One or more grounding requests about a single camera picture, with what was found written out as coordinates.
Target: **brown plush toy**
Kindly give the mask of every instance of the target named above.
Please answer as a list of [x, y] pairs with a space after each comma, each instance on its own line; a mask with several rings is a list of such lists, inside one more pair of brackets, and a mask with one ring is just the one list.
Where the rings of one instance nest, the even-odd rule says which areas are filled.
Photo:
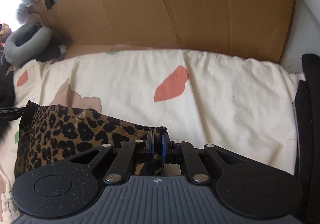
[[0, 24], [1, 30], [0, 30], [0, 43], [5, 43], [7, 38], [10, 36], [12, 33], [9, 25], [6, 23]]

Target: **gray neck pillow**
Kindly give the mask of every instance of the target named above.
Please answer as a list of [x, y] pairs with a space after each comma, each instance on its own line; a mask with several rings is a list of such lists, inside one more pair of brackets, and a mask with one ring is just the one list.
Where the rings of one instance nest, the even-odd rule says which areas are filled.
[[41, 27], [30, 40], [21, 46], [17, 46], [18, 38], [23, 37], [26, 33], [34, 30], [34, 22], [27, 23], [13, 32], [5, 41], [4, 57], [12, 65], [19, 66], [25, 64], [35, 56], [39, 55], [49, 44], [52, 31], [48, 27]]

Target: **green patch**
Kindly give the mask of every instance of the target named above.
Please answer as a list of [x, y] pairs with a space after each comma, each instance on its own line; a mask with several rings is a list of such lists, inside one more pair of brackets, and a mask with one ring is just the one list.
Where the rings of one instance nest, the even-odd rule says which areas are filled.
[[115, 55], [117, 53], [118, 53], [118, 51], [107, 51], [106, 52], [106, 54], [108, 54], [108, 55]]
[[16, 144], [19, 141], [19, 131], [14, 135], [14, 143]]

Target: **mattress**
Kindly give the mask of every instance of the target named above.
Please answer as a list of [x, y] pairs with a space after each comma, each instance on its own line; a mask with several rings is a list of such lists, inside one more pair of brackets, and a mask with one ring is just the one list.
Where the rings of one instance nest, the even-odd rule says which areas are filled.
[[[294, 173], [297, 130], [292, 105], [303, 74], [211, 52], [104, 52], [47, 65], [31, 60], [14, 74], [16, 107], [91, 108], [128, 122], [165, 126], [171, 140], [213, 143]], [[0, 140], [0, 223], [18, 211], [11, 200], [19, 121]]]

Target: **brown cardboard sheet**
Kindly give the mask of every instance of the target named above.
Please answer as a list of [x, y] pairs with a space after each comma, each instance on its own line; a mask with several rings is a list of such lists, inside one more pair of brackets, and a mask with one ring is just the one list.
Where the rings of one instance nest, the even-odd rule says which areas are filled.
[[73, 44], [215, 51], [278, 62], [295, 0], [61, 0], [41, 23]]

